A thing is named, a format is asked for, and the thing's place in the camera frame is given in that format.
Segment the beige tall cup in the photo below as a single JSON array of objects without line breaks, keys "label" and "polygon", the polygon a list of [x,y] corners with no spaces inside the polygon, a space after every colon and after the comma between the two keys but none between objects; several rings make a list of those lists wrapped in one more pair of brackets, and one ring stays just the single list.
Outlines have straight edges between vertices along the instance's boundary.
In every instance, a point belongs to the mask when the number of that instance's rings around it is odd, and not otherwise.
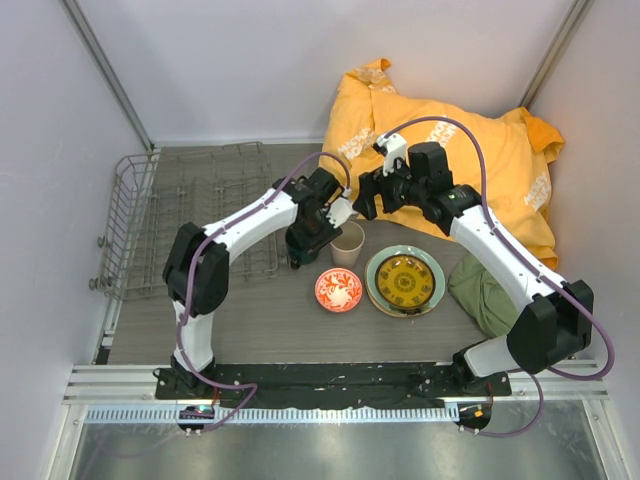
[{"label": "beige tall cup", "polygon": [[342,233],[330,242],[332,260],[337,267],[351,268],[360,255],[366,235],[355,221],[346,222],[341,229]]}]

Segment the dark green mug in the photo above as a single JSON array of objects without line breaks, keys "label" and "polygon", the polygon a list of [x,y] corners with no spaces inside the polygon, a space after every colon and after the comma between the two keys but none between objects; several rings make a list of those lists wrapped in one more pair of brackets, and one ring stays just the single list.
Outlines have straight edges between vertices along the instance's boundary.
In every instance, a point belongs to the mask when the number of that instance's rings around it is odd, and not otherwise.
[{"label": "dark green mug", "polygon": [[318,258],[318,251],[307,245],[298,245],[293,241],[286,241],[288,265],[293,270],[298,270],[305,265],[313,263]]}]

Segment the yellow patterned plate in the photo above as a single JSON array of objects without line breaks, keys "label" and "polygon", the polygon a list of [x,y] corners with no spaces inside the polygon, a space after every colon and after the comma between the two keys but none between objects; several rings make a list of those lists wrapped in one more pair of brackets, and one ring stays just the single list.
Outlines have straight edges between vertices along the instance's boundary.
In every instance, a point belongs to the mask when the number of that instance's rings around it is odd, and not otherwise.
[{"label": "yellow patterned plate", "polygon": [[435,292],[435,276],[428,264],[409,254],[386,258],[374,275],[376,290],[400,311],[426,307]]}]

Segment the white orange patterned bowl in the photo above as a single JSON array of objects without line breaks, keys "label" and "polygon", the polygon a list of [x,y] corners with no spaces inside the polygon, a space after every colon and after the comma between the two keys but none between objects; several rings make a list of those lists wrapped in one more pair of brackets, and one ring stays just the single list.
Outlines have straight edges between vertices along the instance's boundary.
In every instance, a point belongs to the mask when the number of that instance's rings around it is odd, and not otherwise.
[{"label": "white orange patterned bowl", "polygon": [[345,313],[355,308],[362,299],[363,285],[351,270],[332,268],[323,272],[314,286],[318,303],[333,313]]}]

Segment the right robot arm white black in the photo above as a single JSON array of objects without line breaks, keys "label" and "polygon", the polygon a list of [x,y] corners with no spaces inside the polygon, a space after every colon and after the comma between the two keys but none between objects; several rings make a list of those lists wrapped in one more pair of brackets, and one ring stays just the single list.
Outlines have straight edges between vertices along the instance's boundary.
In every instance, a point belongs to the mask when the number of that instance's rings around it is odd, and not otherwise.
[{"label": "right robot arm white black", "polygon": [[373,220],[380,212],[418,208],[485,267],[516,309],[507,334],[454,355],[451,380],[457,391],[475,394],[489,376],[508,370],[537,374],[590,345],[591,288],[549,270],[498,222],[472,186],[455,184],[438,143],[409,146],[392,135],[380,137],[373,148],[384,163],[360,175],[355,211]]}]

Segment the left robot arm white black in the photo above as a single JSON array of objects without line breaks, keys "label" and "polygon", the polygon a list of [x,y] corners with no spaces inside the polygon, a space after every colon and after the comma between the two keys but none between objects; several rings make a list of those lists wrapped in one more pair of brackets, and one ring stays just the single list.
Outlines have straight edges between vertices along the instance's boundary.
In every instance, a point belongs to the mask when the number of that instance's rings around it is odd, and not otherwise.
[{"label": "left robot arm white black", "polygon": [[343,233],[342,225],[352,214],[350,193],[319,167],[308,177],[276,181],[229,217],[179,228],[162,278],[178,329],[171,371],[187,396],[200,399],[212,389],[213,318],[228,294],[234,261],[283,229],[290,266],[298,269],[314,262],[319,251]]}]

